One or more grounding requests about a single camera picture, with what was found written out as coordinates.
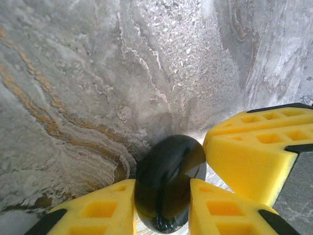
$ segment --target marble floor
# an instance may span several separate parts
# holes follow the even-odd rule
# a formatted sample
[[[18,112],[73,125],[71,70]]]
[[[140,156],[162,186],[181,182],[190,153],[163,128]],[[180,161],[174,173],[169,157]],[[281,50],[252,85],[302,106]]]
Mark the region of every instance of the marble floor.
[[[134,177],[168,135],[312,104],[312,15],[311,0],[0,1],[0,228]]]

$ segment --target yellow plastic guard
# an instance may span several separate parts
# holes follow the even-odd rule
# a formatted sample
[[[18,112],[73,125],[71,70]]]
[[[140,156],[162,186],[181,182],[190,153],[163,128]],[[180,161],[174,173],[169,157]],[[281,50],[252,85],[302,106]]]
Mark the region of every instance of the yellow plastic guard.
[[[208,164],[235,192],[272,206],[297,158],[288,145],[313,143],[313,110],[239,113],[204,141]]]
[[[135,235],[134,184],[124,180],[54,207],[67,212],[48,235]]]
[[[313,123],[313,110],[305,108],[279,108],[256,113],[238,113],[212,127],[206,134],[204,150],[212,136],[270,129],[283,126],[297,126]]]
[[[192,179],[190,235],[277,235],[258,210],[272,208],[199,179]]]

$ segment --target grey marble surface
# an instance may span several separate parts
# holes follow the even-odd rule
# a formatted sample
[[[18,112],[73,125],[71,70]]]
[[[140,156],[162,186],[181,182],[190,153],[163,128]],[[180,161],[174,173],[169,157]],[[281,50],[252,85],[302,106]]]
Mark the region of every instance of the grey marble surface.
[[[313,231],[313,152],[303,152],[290,172],[273,208],[300,234]]]
[[[312,15],[311,0],[0,1],[0,211],[134,177],[167,135],[312,104]]]

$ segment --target black edge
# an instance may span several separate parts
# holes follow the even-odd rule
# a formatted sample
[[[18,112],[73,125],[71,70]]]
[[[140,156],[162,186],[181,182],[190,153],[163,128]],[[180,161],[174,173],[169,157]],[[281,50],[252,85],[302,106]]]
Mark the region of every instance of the black edge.
[[[65,215],[66,209],[59,209],[57,211],[46,214],[39,220],[25,235],[47,235],[54,225]]]
[[[267,111],[267,110],[273,110],[273,109],[282,109],[282,108],[301,108],[301,109],[312,109],[313,110],[313,106],[310,106],[307,104],[302,104],[302,103],[292,103],[292,104],[271,106],[271,107],[262,108],[262,109],[253,109],[253,110],[249,110],[247,113],[256,113],[256,112],[261,112],[261,111]]]
[[[303,152],[313,152],[313,143],[288,145],[286,146],[285,150],[288,152],[293,152],[297,154],[300,154]]]
[[[282,217],[267,210],[258,210],[262,218],[278,233],[278,235],[300,235]]]

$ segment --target square hole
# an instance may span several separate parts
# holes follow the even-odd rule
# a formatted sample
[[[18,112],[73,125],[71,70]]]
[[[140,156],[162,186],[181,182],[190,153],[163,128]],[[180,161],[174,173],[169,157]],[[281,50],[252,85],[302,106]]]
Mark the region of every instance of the square hole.
[[[212,192],[211,189],[209,189],[205,186],[202,186],[202,185],[199,187],[199,190],[200,190],[200,192]]]
[[[248,223],[216,223],[220,235],[260,235],[258,230]]]
[[[304,114],[303,111],[296,110],[296,109],[284,110],[284,111],[281,111],[281,113],[282,113],[283,115],[288,116],[288,117],[298,116],[298,115]]]
[[[207,201],[206,205],[211,215],[244,215],[239,206],[231,201]]]
[[[261,143],[280,143],[284,142],[284,139],[281,138],[277,133],[268,133],[257,135],[256,138]]]
[[[118,191],[124,191],[125,189],[126,189],[125,185],[120,185],[118,187],[113,188],[112,191],[118,192]]]
[[[243,138],[241,136],[233,136],[231,139],[236,140],[236,141],[242,141]]]
[[[263,114],[262,116],[265,117],[267,120],[278,119],[281,117],[277,113],[268,113],[268,114]]]
[[[251,122],[257,122],[257,121],[261,121],[261,119],[257,116],[246,116],[246,117],[242,117],[241,121],[243,121],[244,123],[251,123]]]
[[[69,235],[104,235],[106,227],[78,226],[69,229]]]
[[[110,218],[117,202],[95,201],[88,204],[79,214],[80,218]]]
[[[285,132],[285,134],[293,141],[309,140],[310,137],[300,130]]]

